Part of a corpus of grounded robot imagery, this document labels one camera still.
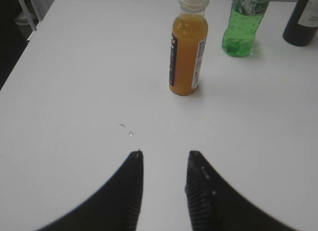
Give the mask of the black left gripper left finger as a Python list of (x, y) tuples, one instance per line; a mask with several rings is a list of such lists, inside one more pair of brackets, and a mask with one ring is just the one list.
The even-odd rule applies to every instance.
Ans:
[(141, 211), (143, 184), (143, 153), (134, 151), (98, 191), (42, 230), (134, 231)]

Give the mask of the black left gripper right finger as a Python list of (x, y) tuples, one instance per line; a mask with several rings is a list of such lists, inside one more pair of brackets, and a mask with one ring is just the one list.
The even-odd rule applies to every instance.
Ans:
[(190, 151), (185, 185), (194, 231), (289, 231), (233, 189), (199, 151)]

